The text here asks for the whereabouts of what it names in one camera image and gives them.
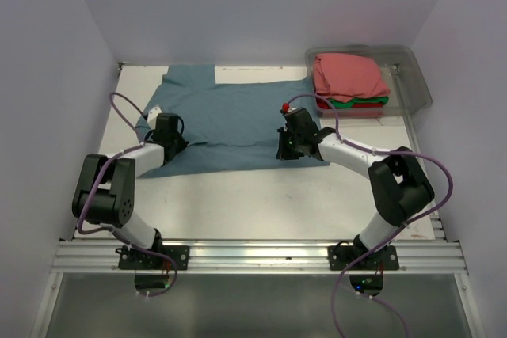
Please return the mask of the blue t-shirt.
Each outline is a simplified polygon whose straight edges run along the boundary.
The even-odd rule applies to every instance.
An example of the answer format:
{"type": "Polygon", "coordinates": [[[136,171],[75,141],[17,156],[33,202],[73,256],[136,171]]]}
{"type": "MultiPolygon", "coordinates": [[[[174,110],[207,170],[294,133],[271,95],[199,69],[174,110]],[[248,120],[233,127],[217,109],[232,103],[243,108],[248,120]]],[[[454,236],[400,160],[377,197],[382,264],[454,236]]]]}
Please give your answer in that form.
{"type": "Polygon", "coordinates": [[[159,107],[184,121],[189,147],[147,178],[222,171],[325,167],[324,161],[276,159],[282,104],[304,107],[316,120],[311,80],[219,84],[213,65],[170,66],[146,110],[159,107]]]}

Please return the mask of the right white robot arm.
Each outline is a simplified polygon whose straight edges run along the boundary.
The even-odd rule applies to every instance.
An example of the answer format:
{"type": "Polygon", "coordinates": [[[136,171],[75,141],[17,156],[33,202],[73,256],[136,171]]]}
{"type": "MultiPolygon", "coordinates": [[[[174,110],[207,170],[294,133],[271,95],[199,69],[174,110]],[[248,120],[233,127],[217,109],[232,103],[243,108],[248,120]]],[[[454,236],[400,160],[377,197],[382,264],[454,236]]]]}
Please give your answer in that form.
{"type": "Polygon", "coordinates": [[[369,180],[376,212],[351,245],[337,244],[333,255],[343,263],[372,268],[381,259],[384,242],[435,198],[412,150],[401,146],[396,154],[380,154],[371,146],[337,136],[331,127],[318,128],[305,108],[284,104],[285,126],[278,129],[281,161],[313,158],[338,164],[369,180]]]}

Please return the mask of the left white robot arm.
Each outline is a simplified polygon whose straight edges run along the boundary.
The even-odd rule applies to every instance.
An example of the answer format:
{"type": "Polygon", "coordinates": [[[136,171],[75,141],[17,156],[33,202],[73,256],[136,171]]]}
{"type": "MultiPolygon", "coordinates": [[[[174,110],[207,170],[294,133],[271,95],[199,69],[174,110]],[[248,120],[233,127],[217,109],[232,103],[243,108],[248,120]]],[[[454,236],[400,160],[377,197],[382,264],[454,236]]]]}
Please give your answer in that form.
{"type": "Polygon", "coordinates": [[[165,254],[160,232],[135,211],[135,181],[169,163],[188,142],[185,124],[174,113],[160,113],[138,145],[114,155],[85,157],[72,199],[72,213],[81,235],[110,232],[124,243],[120,255],[146,268],[173,267],[165,254]]]}

